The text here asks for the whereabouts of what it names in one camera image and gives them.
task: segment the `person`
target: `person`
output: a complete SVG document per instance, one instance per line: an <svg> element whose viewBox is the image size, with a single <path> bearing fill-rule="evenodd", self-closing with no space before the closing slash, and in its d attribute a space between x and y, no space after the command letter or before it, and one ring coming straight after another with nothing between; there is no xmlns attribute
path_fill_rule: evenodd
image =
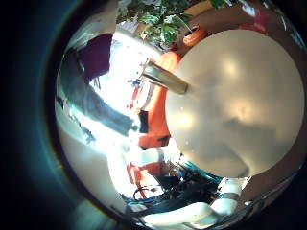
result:
<svg viewBox="0 0 307 230"><path fill-rule="evenodd" d="M133 119L107 104L89 83L109 71L112 34L100 34L80 50L69 48L59 70L59 83L67 101L84 116L128 136Z"/></svg>

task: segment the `green leaves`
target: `green leaves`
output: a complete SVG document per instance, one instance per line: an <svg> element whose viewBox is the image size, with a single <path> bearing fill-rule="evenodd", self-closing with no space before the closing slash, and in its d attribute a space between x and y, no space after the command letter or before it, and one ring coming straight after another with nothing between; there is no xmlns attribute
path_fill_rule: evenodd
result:
<svg viewBox="0 0 307 230"><path fill-rule="evenodd" d="M155 46L160 46L161 42L170 46L176 41L179 29L192 18L183 13L191 2L192 0L161 0L161 4L157 6L147 4L144 0L131 0L126 8L119 9L117 23L132 21L136 16L138 22L150 25L141 33L143 39Z"/></svg>
<svg viewBox="0 0 307 230"><path fill-rule="evenodd" d="M215 9L220 9L224 7L224 0L210 0L210 1Z"/></svg>
<svg viewBox="0 0 307 230"><path fill-rule="evenodd" d="M163 24L161 27L161 40L168 46L176 41L179 29L174 24Z"/></svg>
<svg viewBox="0 0 307 230"><path fill-rule="evenodd" d="M145 24L155 24L159 21L159 15L151 15L149 12L145 12L140 18L139 22Z"/></svg>

